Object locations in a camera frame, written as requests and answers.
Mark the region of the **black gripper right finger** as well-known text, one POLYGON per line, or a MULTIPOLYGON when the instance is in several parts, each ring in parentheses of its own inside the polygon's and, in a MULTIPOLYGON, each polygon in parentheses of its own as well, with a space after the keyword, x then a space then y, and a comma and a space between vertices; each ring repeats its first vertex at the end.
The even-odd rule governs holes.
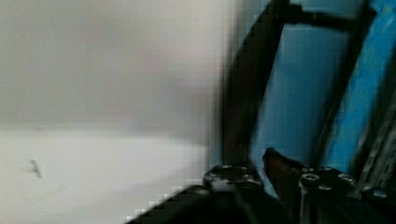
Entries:
POLYGON ((307 188, 319 193, 348 194, 356 186, 351 175, 328 166, 313 168, 283 156, 272 147, 266 149, 262 161, 264 173, 294 224, 330 224, 306 198, 307 188))

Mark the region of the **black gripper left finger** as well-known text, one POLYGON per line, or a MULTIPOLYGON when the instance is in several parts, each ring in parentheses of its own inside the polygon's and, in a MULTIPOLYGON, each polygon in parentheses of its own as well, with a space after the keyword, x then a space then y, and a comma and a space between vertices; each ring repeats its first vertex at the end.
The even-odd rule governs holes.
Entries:
POLYGON ((203 186, 214 191, 232 191, 236 186, 262 188, 263 183, 254 169, 239 164, 221 164, 204 175, 203 186))

